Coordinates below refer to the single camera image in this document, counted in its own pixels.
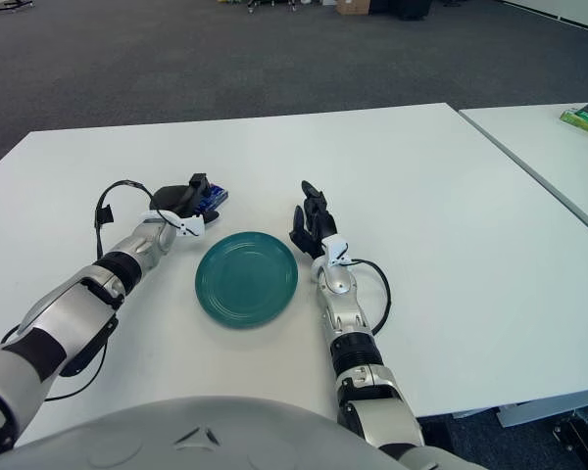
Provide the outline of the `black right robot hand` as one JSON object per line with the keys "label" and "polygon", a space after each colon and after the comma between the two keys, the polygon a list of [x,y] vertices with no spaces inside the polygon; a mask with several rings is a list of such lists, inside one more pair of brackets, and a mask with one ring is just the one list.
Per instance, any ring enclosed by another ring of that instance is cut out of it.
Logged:
{"label": "black right robot hand", "polygon": [[303,206],[297,206],[293,215],[293,227],[289,232],[291,242],[312,259],[324,255],[322,240],[337,233],[333,216],[327,209],[324,194],[307,180],[301,182],[305,195]]}

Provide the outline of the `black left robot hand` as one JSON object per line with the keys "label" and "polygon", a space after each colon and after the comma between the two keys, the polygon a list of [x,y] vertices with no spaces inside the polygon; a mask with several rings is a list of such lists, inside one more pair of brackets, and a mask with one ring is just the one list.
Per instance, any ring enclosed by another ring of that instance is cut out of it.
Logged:
{"label": "black left robot hand", "polygon": [[205,173],[194,173],[186,185],[157,190],[150,209],[173,212],[180,218],[202,216],[206,223],[210,223],[219,217],[217,208],[227,197],[227,191],[211,184]]}

